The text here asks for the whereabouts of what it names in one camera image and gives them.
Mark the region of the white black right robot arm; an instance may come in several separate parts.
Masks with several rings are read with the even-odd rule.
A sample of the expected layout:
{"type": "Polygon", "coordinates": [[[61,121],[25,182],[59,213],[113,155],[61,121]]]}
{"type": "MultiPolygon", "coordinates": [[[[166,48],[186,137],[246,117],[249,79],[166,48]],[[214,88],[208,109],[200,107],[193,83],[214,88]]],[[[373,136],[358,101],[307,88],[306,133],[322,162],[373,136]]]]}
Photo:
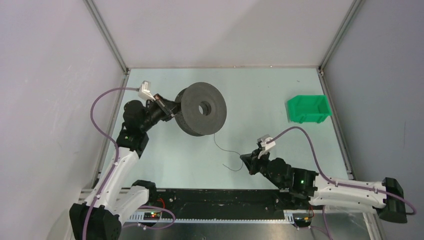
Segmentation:
{"type": "Polygon", "coordinates": [[[334,206],[377,214],[386,222],[407,223],[404,191],[392,177],[366,182],[324,176],[316,171],[292,167],[282,158],[269,159],[260,149],[240,156],[250,175],[261,174],[279,190],[287,190],[297,209],[334,206]]]}

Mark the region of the dark grey cable spool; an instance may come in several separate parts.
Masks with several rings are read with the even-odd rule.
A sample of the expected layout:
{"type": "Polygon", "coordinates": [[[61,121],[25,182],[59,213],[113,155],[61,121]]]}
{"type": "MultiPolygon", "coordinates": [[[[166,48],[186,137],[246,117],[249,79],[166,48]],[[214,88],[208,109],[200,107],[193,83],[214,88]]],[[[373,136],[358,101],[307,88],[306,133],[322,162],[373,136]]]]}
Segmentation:
{"type": "Polygon", "coordinates": [[[225,124],[227,105],[221,92],[206,82],[196,82],[181,90],[175,98],[180,111],[176,123],[188,135],[214,135],[225,124]]]}

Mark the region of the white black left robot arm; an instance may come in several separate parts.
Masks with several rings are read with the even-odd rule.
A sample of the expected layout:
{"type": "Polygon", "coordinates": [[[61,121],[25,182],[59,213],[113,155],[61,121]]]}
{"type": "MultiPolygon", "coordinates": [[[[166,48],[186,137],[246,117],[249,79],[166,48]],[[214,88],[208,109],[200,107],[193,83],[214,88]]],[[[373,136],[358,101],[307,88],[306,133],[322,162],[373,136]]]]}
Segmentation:
{"type": "Polygon", "coordinates": [[[181,110],[181,104],[156,94],[145,104],[131,100],[123,109],[121,130],[112,140],[115,155],[106,174],[83,203],[75,203],[69,210],[77,240],[117,240],[124,223],[139,207],[153,208],[158,202],[155,184],[148,181],[131,186],[124,197],[118,196],[128,173],[146,149],[148,130],[160,121],[170,121],[181,110]]]}

